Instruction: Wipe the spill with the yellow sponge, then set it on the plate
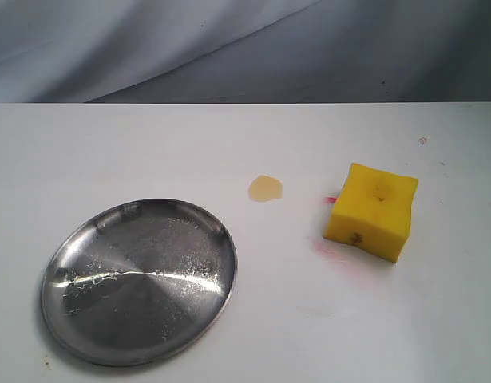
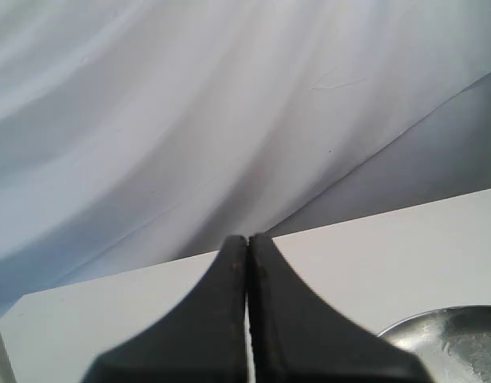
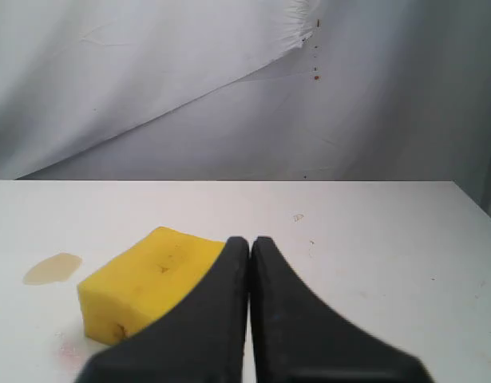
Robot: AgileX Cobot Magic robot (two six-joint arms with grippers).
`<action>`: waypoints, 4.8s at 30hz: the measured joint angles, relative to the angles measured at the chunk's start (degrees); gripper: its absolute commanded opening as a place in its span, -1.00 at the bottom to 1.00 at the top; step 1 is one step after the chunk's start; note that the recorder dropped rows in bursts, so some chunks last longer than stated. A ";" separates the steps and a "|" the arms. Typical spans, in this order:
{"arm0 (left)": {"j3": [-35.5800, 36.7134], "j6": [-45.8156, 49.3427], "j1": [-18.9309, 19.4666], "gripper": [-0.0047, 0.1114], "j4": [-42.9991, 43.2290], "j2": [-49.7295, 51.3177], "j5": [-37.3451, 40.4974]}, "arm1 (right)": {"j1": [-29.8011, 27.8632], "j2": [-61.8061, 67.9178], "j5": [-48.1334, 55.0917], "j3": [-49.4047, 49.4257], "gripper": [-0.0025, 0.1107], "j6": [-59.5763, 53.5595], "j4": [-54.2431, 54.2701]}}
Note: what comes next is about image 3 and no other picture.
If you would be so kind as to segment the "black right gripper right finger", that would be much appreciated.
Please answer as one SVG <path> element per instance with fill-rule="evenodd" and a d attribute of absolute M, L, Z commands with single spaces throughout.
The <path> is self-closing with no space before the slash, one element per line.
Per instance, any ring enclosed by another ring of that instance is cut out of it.
<path fill-rule="evenodd" d="M 269 237 L 252 246 L 250 307 L 258 382 L 432 380 L 419 359 L 332 310 Z"/>

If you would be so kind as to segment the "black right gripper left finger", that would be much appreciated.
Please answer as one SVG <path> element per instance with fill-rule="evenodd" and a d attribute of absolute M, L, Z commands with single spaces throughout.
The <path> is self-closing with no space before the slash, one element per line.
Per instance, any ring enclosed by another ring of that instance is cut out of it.
<path fill-rule="evenodd" d="M 249 246 L 225 243 L 209 272 L 165 316 L 91 357 L 79 382 L 240 382 Z"/>

